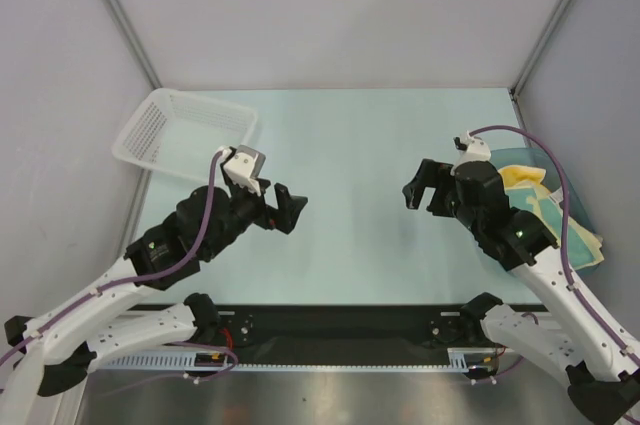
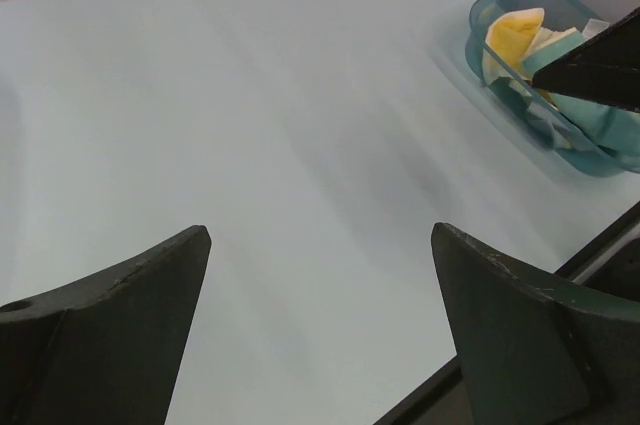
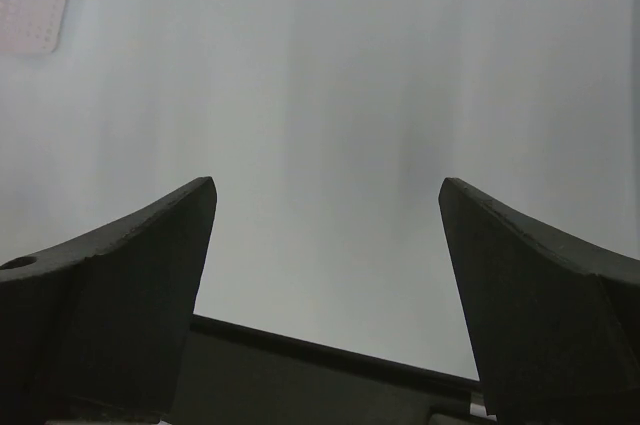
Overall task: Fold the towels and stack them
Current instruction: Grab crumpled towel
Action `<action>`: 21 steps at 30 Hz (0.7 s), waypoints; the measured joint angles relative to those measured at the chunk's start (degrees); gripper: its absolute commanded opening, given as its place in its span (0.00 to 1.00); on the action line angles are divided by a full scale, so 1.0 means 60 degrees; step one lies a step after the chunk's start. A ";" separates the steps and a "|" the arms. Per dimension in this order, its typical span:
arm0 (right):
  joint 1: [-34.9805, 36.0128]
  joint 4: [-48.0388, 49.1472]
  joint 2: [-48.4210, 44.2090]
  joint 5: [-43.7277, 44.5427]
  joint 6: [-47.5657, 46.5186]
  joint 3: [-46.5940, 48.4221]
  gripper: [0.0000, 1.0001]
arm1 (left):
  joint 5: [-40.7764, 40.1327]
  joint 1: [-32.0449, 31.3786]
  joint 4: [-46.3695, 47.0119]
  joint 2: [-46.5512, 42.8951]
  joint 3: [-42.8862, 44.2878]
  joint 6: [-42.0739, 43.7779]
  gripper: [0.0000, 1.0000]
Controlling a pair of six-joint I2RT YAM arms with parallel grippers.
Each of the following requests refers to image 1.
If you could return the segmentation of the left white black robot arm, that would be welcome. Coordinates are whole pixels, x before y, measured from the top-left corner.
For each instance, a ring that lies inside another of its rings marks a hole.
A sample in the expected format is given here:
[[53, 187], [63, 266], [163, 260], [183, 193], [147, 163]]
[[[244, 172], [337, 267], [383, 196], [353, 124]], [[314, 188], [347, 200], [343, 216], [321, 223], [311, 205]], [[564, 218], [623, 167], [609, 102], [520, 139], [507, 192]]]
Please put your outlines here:
[[5, 324], [15, 364], [1, 393], [1, 421], [28, 422], [34, 402], [75, 387], [102, 364], [155, 346], [213, 346], [220, 315], [212, 299], [193, 293], [155, 316], [116, 319], [156, 291], [199, 272], [250, 226], [290, 234], [308, 200], [275, 184], [275, 205], [264, 192], [229, 182], [194, 190], [174, 212], [130, 244], [99, 279], [40, 317], [14, 316]]

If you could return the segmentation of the teal and cream towel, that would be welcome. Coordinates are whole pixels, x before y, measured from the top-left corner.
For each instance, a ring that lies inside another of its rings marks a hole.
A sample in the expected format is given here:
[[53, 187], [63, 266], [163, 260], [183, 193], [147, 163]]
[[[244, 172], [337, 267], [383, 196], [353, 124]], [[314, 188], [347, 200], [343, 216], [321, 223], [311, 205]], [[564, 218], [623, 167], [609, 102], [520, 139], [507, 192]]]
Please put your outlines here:
[[[551, 191], [543, 184], [547, 171], [525, 165], [509, 165], [499, 169], [505, 192], [512, 207], [536, 215], [561, 243], [563, 211], [562, 190]], [[568, 256], [575, 270], [599, 265], [604, 261], [602, 241], [573, 218], [568, 224]]]

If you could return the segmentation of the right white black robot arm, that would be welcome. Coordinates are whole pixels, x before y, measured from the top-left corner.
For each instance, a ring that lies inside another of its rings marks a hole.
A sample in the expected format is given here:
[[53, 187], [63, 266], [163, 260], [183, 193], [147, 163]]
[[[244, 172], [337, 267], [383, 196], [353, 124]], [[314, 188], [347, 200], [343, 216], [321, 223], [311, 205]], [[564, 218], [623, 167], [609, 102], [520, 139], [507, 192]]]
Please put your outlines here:
[[562, 265], [551, 231], [533, 213], [510, 205], [503, 180], [488, 161], [459, 166], [425, 159], [402, 189], [415, 210], [426, 189], [428, 212], [457, 219], [479, 248], [518, 278], [560, 326], [554, 333], [485, 292], [468, 302], [460, 322], [463, 340], [512, 349], [562, 385], [575, 408], [593, 424], [615, 424], [639, 403], [639, 342]]

